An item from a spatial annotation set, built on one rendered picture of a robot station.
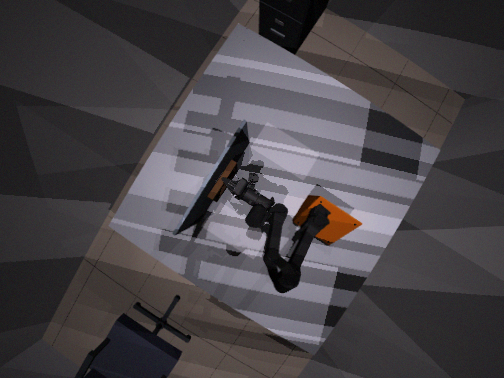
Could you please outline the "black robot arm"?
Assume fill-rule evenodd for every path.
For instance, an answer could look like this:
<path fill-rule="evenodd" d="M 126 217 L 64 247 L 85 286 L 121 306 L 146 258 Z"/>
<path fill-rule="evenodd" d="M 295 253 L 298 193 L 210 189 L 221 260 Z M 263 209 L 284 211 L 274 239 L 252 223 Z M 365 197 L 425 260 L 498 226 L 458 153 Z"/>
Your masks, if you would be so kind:
<path fill-rule="evenodd" d="M 263 228 L 265 222 L 269 222 L 270 227 L 263 261 L 273 281 L 273 287 L 279 293 L 286 293 L 299 285 L 301 264 L 313 238 L 330 223 L 328 216 L 331 215 L 331 212 L 321 204 L 310 210 L 310 218 L 301 225 L 301 229 L 298 231 L 301 236 L 288 262 L 286 262 L 281 257 L 279 248 L 282 226 L 287 217 L 288 209 L 281 203 L 274 204 L 274 197 L 268 199 L 260 194 L 245 218 L 245 222 L 250 227 L 260 229 Z M 278 271 L 277 267 L 280 268 L 280 271 Z"/>

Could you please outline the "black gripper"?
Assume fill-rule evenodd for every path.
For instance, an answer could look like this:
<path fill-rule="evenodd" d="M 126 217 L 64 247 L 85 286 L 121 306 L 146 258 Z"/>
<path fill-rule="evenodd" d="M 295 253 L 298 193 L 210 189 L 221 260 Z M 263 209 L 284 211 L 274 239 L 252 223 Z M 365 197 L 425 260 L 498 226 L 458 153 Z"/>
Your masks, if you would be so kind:
<path fill-rule="evenodd" d="M 232 193 L 232 195 L 236 195 L 235 198 L 238 200 L 243 200 L 249 205 L 253 206 L 254 203 L 256 202 L 257 198 L 259 197 L 260 193 L 259 191 L 253 191 L 252 189 L 248 188 L 248 182 L 246 179 L 242 178 L 241 180 L 238 181 L 233 181 L 227 178 L 222 177 L 221 179 L 226 187 L 229 189 L 229 191 Z"/>

